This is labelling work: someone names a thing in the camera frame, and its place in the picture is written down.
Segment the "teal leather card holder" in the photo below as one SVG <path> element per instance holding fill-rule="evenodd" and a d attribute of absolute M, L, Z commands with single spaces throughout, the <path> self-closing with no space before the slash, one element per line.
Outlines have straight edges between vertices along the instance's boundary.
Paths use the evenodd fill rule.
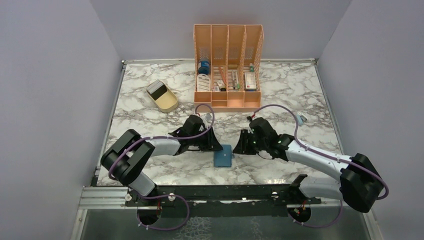
<path fill-rule="evenodd" d="M 215 151 L 213 156 L 213 165 L 215 168 L 230 168 L 234 154 L 230 144 L 223 144 L 222 150 Z"/>

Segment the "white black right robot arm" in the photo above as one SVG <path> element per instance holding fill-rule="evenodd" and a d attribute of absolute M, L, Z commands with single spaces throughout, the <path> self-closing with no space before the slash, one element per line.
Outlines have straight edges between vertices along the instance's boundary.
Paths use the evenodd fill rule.
<path fill-rule="evenodd" d="M 295 162 L 326 174 L 305 177 L 288 190 L 289 199 L 300 204 L 307 198 L 342 200 L 358 212 L 367 213 L 384 189 L 382 178 L 370 159 L 361 153 L 339 155 L 310 147 L 290 134 L 278 134 L 262 117 L 243 129 L 233 153 L 257 155 L 267 152 L 272 159 Z"/>

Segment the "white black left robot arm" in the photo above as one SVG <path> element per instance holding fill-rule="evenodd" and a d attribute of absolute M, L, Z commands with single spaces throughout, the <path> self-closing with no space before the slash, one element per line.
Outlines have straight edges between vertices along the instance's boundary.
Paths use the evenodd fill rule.
<path fill-rule="evenodd" d="M 156 156 L 178 156 L 190 147 L 200 152 L 223 150 L 213 128 L 194 114 L 166 136 L 142 137 L 134 129 L 127 130 L 102 155 L 100 164 L 122 185 L 138 192 L 138 199 L 149 206 L 157 200 L 157 185 L 143 173 L 148 160 Z"/>

